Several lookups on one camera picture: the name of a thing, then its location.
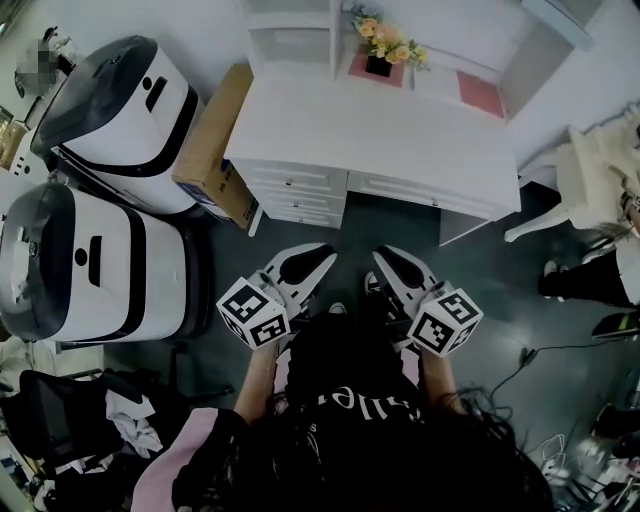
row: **desk drawer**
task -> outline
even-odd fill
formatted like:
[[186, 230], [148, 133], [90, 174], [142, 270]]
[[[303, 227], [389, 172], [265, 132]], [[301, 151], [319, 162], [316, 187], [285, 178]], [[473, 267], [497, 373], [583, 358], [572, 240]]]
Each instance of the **desk drawer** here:
[[233, 164], [249, 188], [298, 191], [309, 194], [346, 197], [347, 171], [315, 165], [234, 160]]
[[418, 183], [386, 178], [384, 176], [350, 172], [347, 190], [412, 203], [426, 204], [428, 206], [444, 208], [445, 210], [465, 213], [483, 219], [490, 219], [497, 215], [496, 208], [491, 205], [474, 202], [453, 194], [436, 192]]
[[311, 224], [314, 226], [325, 226], [328, 228], [340, 229], [342, 225], [342, 215], [326, 215], [320, 213], [310, 213], [296, 211], [288, 208], [265, 208], [265, 213], [271, 219], [286, 220], [288, 222], [298, 222], [301, 224]]
[[345, 200], [330, 196], [314, 196], [296, 193], [295, 191], [274, 191], [259, 187], [252, 188], [256, 199], [263, 208], [295, 208], [312, 213], [344, 213]]

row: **pink sleeve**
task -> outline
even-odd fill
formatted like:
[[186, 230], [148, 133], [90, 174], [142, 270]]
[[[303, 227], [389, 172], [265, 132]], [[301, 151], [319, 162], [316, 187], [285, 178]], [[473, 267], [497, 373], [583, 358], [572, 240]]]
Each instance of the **pink sleeve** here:
[[195, 409], [171, 447], [151, 463], [133, 492], [131, 512], [175, 512], [173, 481], [213, 430], [218, 409]]

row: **flower vase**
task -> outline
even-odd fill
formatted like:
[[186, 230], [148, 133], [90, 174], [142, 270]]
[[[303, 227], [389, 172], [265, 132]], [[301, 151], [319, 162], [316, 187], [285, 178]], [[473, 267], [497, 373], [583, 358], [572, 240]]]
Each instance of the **flower vase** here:
[[375, 57], [373, 55], [369, 55], [367, 58], [367, 73], [372, 73], [374, 75], [386, 76], [389, 78], [391, 76], [391, 67], [393, 64], [387, 62], [385, 59], [381, 59], [379, 57]]

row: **white chair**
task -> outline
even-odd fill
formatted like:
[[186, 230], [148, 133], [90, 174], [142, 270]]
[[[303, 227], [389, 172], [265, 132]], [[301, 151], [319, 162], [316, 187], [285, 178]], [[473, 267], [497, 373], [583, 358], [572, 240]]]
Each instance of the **white chair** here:
[[640, 195], [637, 170], [640, 152], [636, 128], [640, 112], [635, 105], [624, 115], [596, 126], [586, 135], [569, 127], [571, 142], [548, 151], [533, 160], [521, 171], [520, 187], [529, 183], [536, 171], [555, 167], [559, 205], [544, 215], [507, 231], [504, 239], [513, 242], [518, 237], [550, 228], [570, 220], [576, 229], [594, 229], [604, 225], [618, 225], [630, 229], [622, 215], [622, 178], [627, 188]]

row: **gray floor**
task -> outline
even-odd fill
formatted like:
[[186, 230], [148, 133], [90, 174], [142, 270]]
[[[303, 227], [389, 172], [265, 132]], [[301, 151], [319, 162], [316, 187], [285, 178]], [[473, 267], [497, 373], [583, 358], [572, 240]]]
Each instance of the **gray floor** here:
[[[452, 363], [460, 386], [492, 389], [516, 370], [523, 347], [589, 343], [597, 322], [616, 311], [597, 303], [559, 303], [537, 295], [537, 277], [550, 256], [569, 265], [579, 261], [583, 248], [569, 225], [527, 235], [513, 244], [503, 241], [505, 229], [543, 213], [557, 201], [546, 190], [529, 185], [523, 189], [523, 213], [443, 248], [438, 248], [437, 209], [359, 194], [350, 194], [340, 231], [263, 217], [251, 239], [231, 224], [219, 224], [212, 229], [216, 296], [239, 276], [264, 267], [282, 249], [328, 242], [340, 256], [318, 299], [328, 301], [336, 294], [355, 297], [361, 277], [373, 268], [371, 250], [380, 244], [402, 248], [423, 259], [439, 278], [464, 288], [484, 310], [485, 319], [472, 340], [452, 355]], [[112, 345], [108, 361], [117, 367], [166, 372], [170, 346], [168, 342]], [[181, 356], [180, 388], [188, 395], [225, 385], [238, 390], [249, 355], [216, 315], [210, 331], [190, 341], [189, 354]], [[556, 433], [571, 436], [575, 444], [588, 434], [595, 414], [620, 387], [637, 356], [632, 342], [541, 353], [497, 393], [496, 401], [512, 407], [512, 423], [529, 449]], [[227, 397], [220, 405], [232, 405], [233, 399]]]

